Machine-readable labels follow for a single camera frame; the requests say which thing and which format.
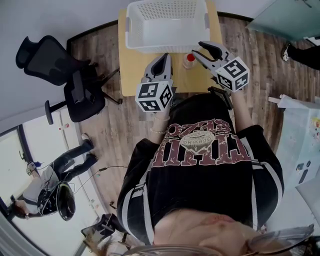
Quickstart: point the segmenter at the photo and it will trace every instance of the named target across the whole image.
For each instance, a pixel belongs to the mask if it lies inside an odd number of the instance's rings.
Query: helmet
[[[64,221],[69,221],[76,211],[74,193],[66,181],[58,185],[56,192],[56,207]]]

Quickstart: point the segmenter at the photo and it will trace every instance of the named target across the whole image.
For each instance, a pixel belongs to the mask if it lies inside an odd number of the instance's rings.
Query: black office chair
[[[63,46],[52,36],[44,36],[38,43],[26,37],[15,57],[18,68],[24,73],[48,81],[55,86],[64,86],[65,101],[50,106],[44,104],[48,123],[52,125],[52,112],[67,105],[73,122],[81,122],[98,114],[106,105],[105,98],[116,104],[115,100],[102,91],[102,86],[111,79],[119,68],[107,77],[98,75],[97,63],[90,65],[90,60],[77,60],[70,56]]]

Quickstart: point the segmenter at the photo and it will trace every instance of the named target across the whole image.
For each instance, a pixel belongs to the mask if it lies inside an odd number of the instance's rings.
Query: red bottle cap
[[[189,62],[193,62],[195,60],[195,57],[192,53],[189,53],[187,56],[186,56],[186,59],[189,61]]]

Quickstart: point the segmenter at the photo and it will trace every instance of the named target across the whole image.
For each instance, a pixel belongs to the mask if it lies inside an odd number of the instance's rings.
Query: printed graphic
[[[240,76],[246,72],[246,68],[242,66],[236,59],[223,67],[233,78]]]
[[[145,111],[159,111],[160,110],[160,107],[158,106],[158,103],[155,100],[139,101],[139,102]]]
[[[152,167],[210,166],[251,161],[228,122],[212,119],[193,124],[173,123],[160,144]]]
[[[227,78],[225,78],[225,77],[223,77],[222,75],[219,75],[219,74],[218,74],[218,83],[220,85],[222,85],[224,87],[227,87],[228,89],[232,90],[232,82],[229,79],[227,79]]]
[[[317,117],[311,117],[309,133],[314,139],[314,142],[318,144],[320,142],[320,119]]]
[[[195,154],[201,150],[208,149],[211,143],[215,140],[215,136],[210,131],[196,131],[184,136],[180,140],[180,145],[187,151],[192,151]]]
[[[141,86],[141,90],[139,93],[138,98],[152,98],[155,97],[157,94],[157,89],[158,89],[158,83],[145,83]]]
[[[165,87],[165,90],[163,91],[163,93],[160,96],[160,101],[161,101],[162,106],[164,108],[167,106],[167,104],[170,101],[171,97],[172,97],[172,93],[171,93],[171,91],[169,89],[169,85],[167,85]]]
[[[248,73],[241,76],[238,80],[235,81],[235,89],[238,90],[242,86],[246,85],[248,83]]]

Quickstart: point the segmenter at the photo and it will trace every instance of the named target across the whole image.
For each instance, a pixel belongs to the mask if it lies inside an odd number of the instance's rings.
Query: person in black pants
[[[282,49],[282,59],[286,62],[290,58],[312,69],[320,70],[320,46],[314,46],[302,50],[295,48],[288,42]]]
[[[15,216],[25,219],[29,214],[36,215],[41,212],[41,198],[47,192],[53,191],[62,181],[70,182],[74,177],[83,174],[93,166],[98,158],[88,153],[83,164],[76,165],[73,169],[65,171],[68,164],[76,157],[89,152],[94,148],[92,141],[86,134],[82,134],[82,145],[60,155],[54,160],[40,176],[33,162],[27,166],[27,172],[31,173],[33,180],[23,192],[23,200],[16,200],[12,205]]]

